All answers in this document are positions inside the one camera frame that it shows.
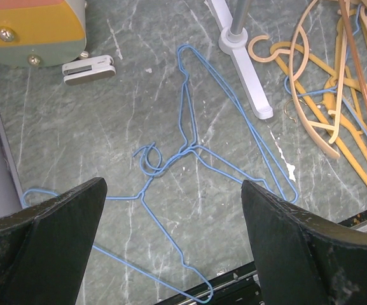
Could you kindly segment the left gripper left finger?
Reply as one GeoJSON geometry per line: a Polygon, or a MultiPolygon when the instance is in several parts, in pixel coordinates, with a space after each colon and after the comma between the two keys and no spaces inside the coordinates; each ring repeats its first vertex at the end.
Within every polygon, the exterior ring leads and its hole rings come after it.
{"type": "Polygon", "coordinates": [[[75,304],[107,184],[77,187],[0,217],[0,304],[75,304]]]}

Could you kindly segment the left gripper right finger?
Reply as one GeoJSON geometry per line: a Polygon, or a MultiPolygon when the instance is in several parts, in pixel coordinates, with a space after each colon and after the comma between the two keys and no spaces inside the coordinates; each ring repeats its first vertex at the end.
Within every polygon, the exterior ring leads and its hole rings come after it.
{"type": "Polygon", "coordinates": [[[367,304],[367,233],[250,180],[241,200],[265,304],[367,304]]]}

